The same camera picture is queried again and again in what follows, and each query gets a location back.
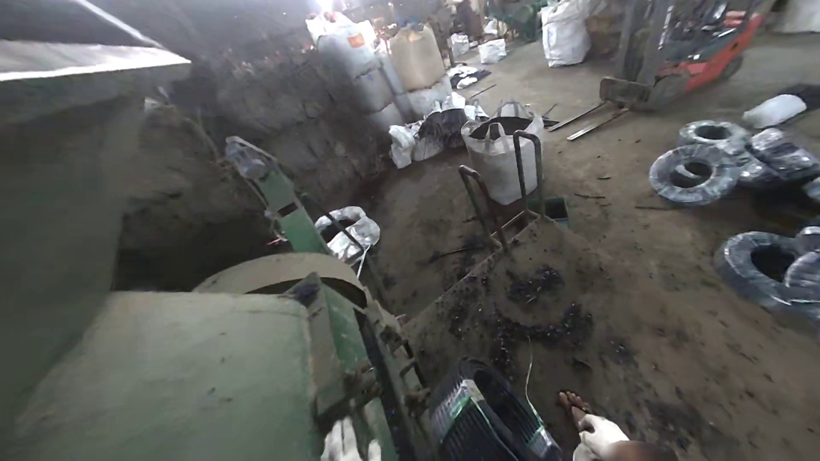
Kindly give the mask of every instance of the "worker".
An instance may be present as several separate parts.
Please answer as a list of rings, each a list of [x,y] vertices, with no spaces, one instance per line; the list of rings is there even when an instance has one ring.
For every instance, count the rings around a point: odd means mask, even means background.
[[[617,424],[592,414],[590,406],[572,392],[559,392],[558,404],[580,432],[581,443],[572,461],[677,461],[669,449],[629,440]]]

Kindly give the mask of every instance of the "white bulk bag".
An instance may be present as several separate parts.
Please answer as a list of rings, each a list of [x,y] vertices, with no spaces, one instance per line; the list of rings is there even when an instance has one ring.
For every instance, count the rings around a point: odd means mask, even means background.
[[[550,67],[584,61],[591,45],[585,20],[600,5],[600,0],[566,0],[541,8],[541,39]]]
[[[512,126],[511,119],[499,117],[516,117],[519,126]],[[521,104],[511,101],[499,107],[493,118],[484,123],[468,121],[461,130],[473,169],[481,174],[487,184],[490,197],[502,205],[508,205],[521,198],[521,186],[518,184],[518,168],[513,146],[513,133],[516,128],[532,133],[541,138],[544,133],[544,121],[540,116],[530,112]],[[492,139],[495,131],[499,137]],[[480,139],[473,137],[484,135]],[[524,167],[524,186],[529,194],[537,185],[535,176],[535,145],[532,141],[521,138],[522,165]]]

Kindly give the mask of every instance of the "rubber tire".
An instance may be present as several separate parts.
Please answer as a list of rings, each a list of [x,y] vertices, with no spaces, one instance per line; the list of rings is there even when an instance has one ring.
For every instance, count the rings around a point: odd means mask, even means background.
[[[799,286],[820,294],[820,252],[813,251],[797,258],[784,279],[786,286]]]
[[[690,162],[709,165],[711,176],[694,187],[679,187],[672,183],[673,173],[679,166]],[[715,146],[692,144],[674,148],[652,164],[649,169],[649,183],[655,192],[666,200],[688,207],[703,206],[725,197],[740,177],[740,168],[736,167],[720,148]]]
[[[729,80],[734,74],[737,73],[737,71],[740,70],[741,67],[743,67],[743,55],[739,54],[735,56],[734,59],[729,61],[728,64],[726,64],[726,67],[723,68],[723,71],[720,73],[717,79]]]
[[[801,254],[820,251],[820,226],[806,226],[795,235],[795,244]]]
[[[703,136],[697,135],[697,130],[703,128],[704,126],[725,128],[728,131],[728,135],[727,137],[721,139],[704,138]],[[746,144],[748,139],[749,132],[736,123],[731,123],[729,121],[698,120],[683,125],[681,130],[678,131],[677,145],[686,146],[689,144],[717,144],[723,146],[724,148],[740,148]]]
[[[793,300],[813,299],[819,301],[810,291],[799,287],[791,288],[785,283],[769,278],[752,263],[752,253],[776,247],[782,252],[800,257],[794,239],[767,232],[745,232],[731,237],[714,254],[714,266],[718,275],[737,294],[749,301],[772,311],[784,308],[800,310],[804,302]]]

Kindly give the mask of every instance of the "metal frame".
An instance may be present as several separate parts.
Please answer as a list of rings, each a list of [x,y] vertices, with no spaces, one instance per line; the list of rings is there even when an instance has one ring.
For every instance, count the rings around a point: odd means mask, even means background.
[[[524,164],[521,155],[521,138],[530,140],[533,143],[533,147],[535,148],[535,188],[538,190],[539,212],[531,211],[526,203],[526,185],[524,181]],[[507,238],[504,234],[506,230],[511,228],[513,224],[515,224],[518,220],[525,220],[524,224],[526,226],[530,223],[532,218],[537,219],[539,217],[544,218],[546,216],[546,211],[544,209],[544,168],[542,156],[543,153],[541,151],[541,139],[539,139],[538,136],[533,135],[532,133],[527,133],[524,130],[518,130],[512,134],[512,144],[515,147],[515,161],[516,168],[518,170],[518,185],[521,188],[521,200],[524,204],[524,209],[511,220],[507,221],[507,223],[503,226],[499,224],[500,221],[498,215],[494,210],[495,205],[493,199],[490,197],[490,192],[487,189],[486,183],[481,178],[481,174],[478,171],[475,171],[472,168],[468,167],[467,165],[461,165],[458,168],[458,174],[462,178],[464,188],[467,189],[467,195],[470,197],[470,202],[472,202],[472,206],[476,210],[476,217],[478,217],[478,221],[481,224],[481,228],[484,230],[487,240],[490,242],[490,244],[494,244],[496,247],[503,248],[505,253],[509,253]],[[484,196],[484,200],[487,205],[487,212],[490,215],[490,219],[493,222],[495,232],[490,232],[490,228],[487,226],[487,222],[481,213],[481,207],[479,206],[478,198],[476,197],[476,191],[473,190],[472,185],[470,184],[470,177],[476,181],[479,189],[481,190],[481,194]]]

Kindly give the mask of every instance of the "white glove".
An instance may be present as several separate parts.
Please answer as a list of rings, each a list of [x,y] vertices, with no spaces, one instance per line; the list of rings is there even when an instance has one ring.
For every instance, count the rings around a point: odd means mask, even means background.
[[[609,444],[629,440],[617,424],[594,414],[584,416],[579,425],[585,429],[581,433],[581,443],[601,459],[607,458],[606,447]]]
[[[356,432],[350,418],[337,421],[325,436],[321,461],[362,461],[356,446]],[[381,461],[381,445],[372,440],[367,447],[367,461]]]

